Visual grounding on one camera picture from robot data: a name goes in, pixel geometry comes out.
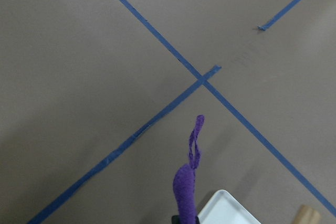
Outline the purple towel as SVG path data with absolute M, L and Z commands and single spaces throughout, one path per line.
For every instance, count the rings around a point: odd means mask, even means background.
M 200 164 L 201 151 L 198 136 L 202 130 L 205 116 L 196 117 L 194 128 L 188 139 L 188 162 L 181 166 L 173 179 L 173 193 L 178 214 L 171 217 L 171 223 L 199 223 L 195 206 L 196 170 Z

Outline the wooden towel rack white base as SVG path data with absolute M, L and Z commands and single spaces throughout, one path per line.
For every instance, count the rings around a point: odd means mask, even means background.
M 199 212 L 200 223 L 260 224 L 228 191 L 218 190 Z M 302 205 L 292 223 L 319 224 L 321 214 L 310 206 Z

